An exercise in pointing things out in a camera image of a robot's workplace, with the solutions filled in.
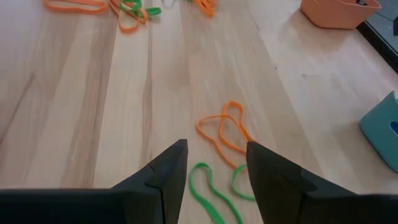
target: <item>orange bin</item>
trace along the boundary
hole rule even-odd
[[[318,27],[355,29],[360,23],[381,8],[376,0],[303,0],[302,12]]]

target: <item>light wood surface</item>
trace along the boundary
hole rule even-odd
[[[188,169],[209,163],[245,223],[260,223],[256,204],[231,193],[233,171],[194,128],[236,100],[261,144],[354,192],[398,193],[398,175],[358,128],[398,90],[398,75],[358,31],[313,26],[299,0],[221,0],[213,19],[186,1],[144,4],[162,7],[160,19],[125,35],[110,10],[2,3],[1,188],[112,187],[187,138]],[[215,135],[217,127],[205,129]],[[244,145],[231,123],[224,132]],[[234,223],[205,178],[197,173],[198,190]],[[247,174],[238,187],[251,193]],[[211,223],[188,189],[180,223]]]

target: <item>orange rubber band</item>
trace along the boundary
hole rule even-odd
[[[120,16],[120,0],[109,0],[109,5],[111,6],[111,9],[116,13],[116,16],[118,17],[118,24],[119,24],[119,28],[121,30],[121,32],[123,33],[130,33],[130,32],[134,32],[135,30],[137,30],[137,28],[139,27],[140,23],[145,23],[146,21],[148,21],[148,14],[146,12],[146,10],[142,7],[139,10],[142,12],[142,15],[144,16],[143,18],[140,18],[139,16],[134,15],[133,13],[128,13],[129,15],[131,15],[132,17],[134,17],[137,20],[137,23],[132,26],[132,27],[124,27],[119,19]]]
[[[231,115],[226,114],[227,109],[229,108],[229,106],[233,106],[235,108],[237,108],[240,112],[241,112],[241,118],[239,123],[236,121],[235,118],[233,118]],[[205,121],[209,120],[209,119],[213,119],[213,118],[221,118],[220,121],[220,129],[219,129],[219,133],[218,136],[221,139],[221,143],[223,143],[225,146],[227,146],[228,148],[235,150],[241,154],[246,154],[246,151],[244,149],[239,148],[238,146],[235,146],[234,144],[229,143],[223,136],[223,128],[224,128],[224,120],[225,118],[228,118],[230,120],[232,120],[232,122],[235,124],[235,126],[239,129],[239,132],[243,135],[243,138],[245,140],[245,142],[247,143],[248,141],[253,141],[253,138],[250,136],[250,134],[248,133],[248,131],[246,130],[246,128],[244,127],[243,124],[243,116],[244,116],[244,108],[243,106],[236,102],[236,101],[230,101],[229,103],[226,103],[223,107],[223,110],[221,112],[221,114],[218,115],[212,115],[212,116],[207,116],[206,118],[203,118],[201,120],[199,120],[199,122],[197,122],[196,124],[196,129],[199,132],[199,134],[201,134],[205,139],[209,140],[216,148],[218,154],[221,156],[221,158],[233,169],[237,169],[238,166],[232,162],[231,160],[229,160],[226,155],[224,154],[223,150],[221,149],[220,145],[218,144],[218,142],[210,137],[209,135],[205,134],[205,132],[202,130],[201,125],[202,123],[204,123]]]
[[[194,3],[207,16],[214,16],[214,8],[218,5],[218,0],[194,0]]]
[[[70,7],[55,6],[52,4],[52,2],[70,2],[85,6],[93,6],[95,7],[95,9],[85,9],[76,6],[70,6]],[[95,0],[43,0],[43,3],[45,7],[59,12],[82,12],[87,14],[97,14],[100,12],[104,12],[107,9],[107,5],[105,2],[95,1]]]

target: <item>tangled rubber bands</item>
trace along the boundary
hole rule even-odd
[[[63,6],[59,5],[60,2],[75,3],[79,6]],[[43,3],[47,8],[59,12],[97,14],[107,10],[106,3],[97,0],[43,0]],[[143,8],[141,0],[109,0],[109,6],[118,17],[120,30],[125,33],[134,32],[139,24],[145,24],[149,18],[162,12],[159,7]],[[120,20],[120,10],[135,18],[137,22],[130,27],[124,26]]]
[[[233,106],[235,108],[237,108],[240,112],[241,112],[241,117],[239,122],[233,118],[232,116],[227,114],[227,110],[230,106]],[[231,144],[229,141],[227,141],[224,138],[223,135],[223,128],[224,128],[224,122],[225,122],[225,118],[228,118],[230,120],[232,120],[232,122],[236,125],[236,127],[239,129],[239,132],[243,135],[243,138],[245,140],[245,142],[247,143],[248,141],[253,141],[253,138],[250,136],[250,134],[248,133],[248,131],[246,130],[246,128],[244,127],[244,123],[243,123],[243,118],[244,118],[244,108],[243,106],[236,102],[236,101],[230,101],[229,103],[226,103],[223,107],[223,110],[221,112],[221,114],[219,115],[213,115],[213,116],[208,116],[206,118],[201,119],[197,124],[196,124],[196,129],[199,132],[199,134],[201,134],[205,139],[209,140],[215,147],[217,153],[221,156],[221,158],[231,167],[234,169],[234,174],[232,177],[232,190],[234,193],[236,193],[236,195],[246,199],[246,200],[250,200],[250,201],[255,201],[256,199],[253,196],[248,196],[248,195],[244,195],[242,194],[236,187],[235,187],[235,182],[236,182],[236,178],[238,176],[238,174],[240,172],[242,172],[244,169],[247,168],[247,165],[241,165],[241,166],[237,166],[234,162],[232,162],[230,159],[228,159],[224,153],[224,151],[221,149],[220,145],[218,144],[218,141],[215,140],[214,138],[212,138],[211,136],[205,134],[205,132],[202,130],[201,125],[205,122],[208,121],[209,119],[214,119],[214,118],[221,118],[220,120],[220,128],[218,131],[218,137],[221,141],[222,144],[224,144],[225,146],[227,146],[228,148],[235,150],[241,154],[246,154],[246,151],[244,149],[239,148],[238,146],[235,146],[234,144]],[[220,197],[221,199],[223,199],[224,202],[226,202],[228,204],[228,206],[230,207],[230,209],[233,211],[235,218],[237,219],[238,223],[243,223],[243,220],[239,214],[239,212],[237,211],[237,209],[234,207],[233,203],[230,201],[230,199],[228,199],[226,196],[224,196],[223,194],[221,194],[219,191],[217,191],[214,188],[213,185],[213,171],[210,168],[210,166],[204,162],[199,162],[198,164],[196,164],[192,170],[190,171],[189,174],[189,187],[190,187],[190,191],[192,193],[192,195],[194,196],[194,198],[203,206],[203,208],[208,212],[209,216],[211,217],[211,219],[216,223],[216,224],[223,224],[224,220],[221,217],[221,215],[218,213],[217,209],[209,202],[207,201],[207,199],[205,199],[204,197],[202,197],[196,190],[195,190],[195,186],[193,184],[193,173],[196,169],[205,167],[208,169],[209,173],[209,178],[208,178],[208,184],[210,189],[216,194],[216,196]]]

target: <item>plastic container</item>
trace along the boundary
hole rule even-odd
[[[303,0],[301,11],[312,23],[321,28],[355,29],[381,8],[376,0]]]
[[[387,165],[398,172],[398,100],[388,94],[360,122],[361,130]]]

